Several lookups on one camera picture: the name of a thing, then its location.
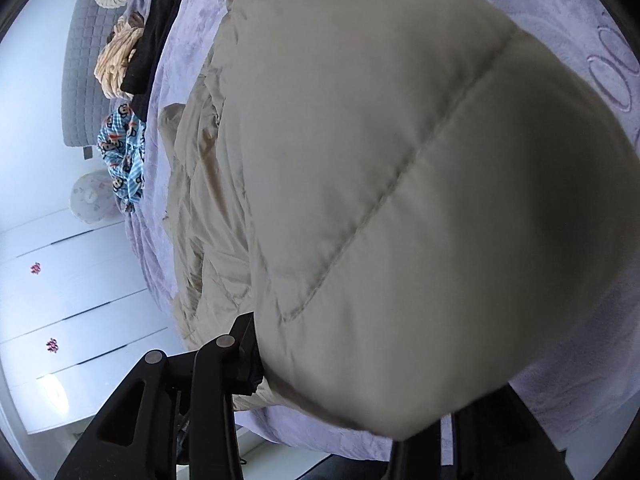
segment metal rivet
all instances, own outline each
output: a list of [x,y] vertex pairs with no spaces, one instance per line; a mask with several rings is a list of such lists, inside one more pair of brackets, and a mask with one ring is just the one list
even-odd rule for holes
[[235,344],[236,340],[232,335],[221,335],[217,340],[216,344],[220,348],[229,348]]
[[151,352],[147,352],[145,355],[145,361],[150,365],[159,363],[160,361],[162,361],[162,352],[159,350],[152,350]]

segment white wall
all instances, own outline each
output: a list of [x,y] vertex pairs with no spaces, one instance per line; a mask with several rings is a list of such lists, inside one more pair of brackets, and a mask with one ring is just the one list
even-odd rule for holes
[[68,207],[75,180],[102,166],[62,140],[66,37],[76,0],[30,0],[0,43],[0,232]]

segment gray quilted headboard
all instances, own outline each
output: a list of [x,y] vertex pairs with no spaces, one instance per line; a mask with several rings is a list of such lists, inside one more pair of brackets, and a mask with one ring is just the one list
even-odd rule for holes
[[102,120],[110,113],[110,102],[94,77],[94,69],[124,10],[103,9],[95,0],[76,2],[62,75],[62,133],[67,146],[94,145]]

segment bed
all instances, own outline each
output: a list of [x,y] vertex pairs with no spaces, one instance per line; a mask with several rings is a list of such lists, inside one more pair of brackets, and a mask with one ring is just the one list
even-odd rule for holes
[[[588,81],[638,148],[640,65],[598,0],[489,1]],[[144,15],[148,3],[130,0],[126,10]],[[186,102],[225,11],[225,0],[182,0],[150,98],[145,195],[126,220],[149,290],[168,316],[177,283],[173,248],[162,227],[170,168],[158,114]],[[558,449],[581,425],[614,412],[640,390],[639,302],[640,254],[588,323],[511,381]],[[332,428],[282,406],[237,413],[236,421],[274,442],[350,458],[387,460],[390,450],[384,438]],[[444,449],[450,450],[447,442]]]
[[102,120],[120,101],[105,98],[94,76],[98,54],[124,13],[148,12],[151,0],[129,0],[127,7],[104,9],[95,0],[77,0],[66,40],[62,78],[62,133],[69,147],[94,146]]

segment beige knit sweater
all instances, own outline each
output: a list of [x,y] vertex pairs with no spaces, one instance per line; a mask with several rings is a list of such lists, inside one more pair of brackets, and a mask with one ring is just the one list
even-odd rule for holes
[[131,98],[131,95],[120,90],[120,85],[127,73],[129,61],[136,51],[135,44],[143,32],[144,21],[138,12],[132,13],[128,20],[124,16],[119,17],[114,25],[113,37],[98,56],[94,70],[94,75],[107,98]]

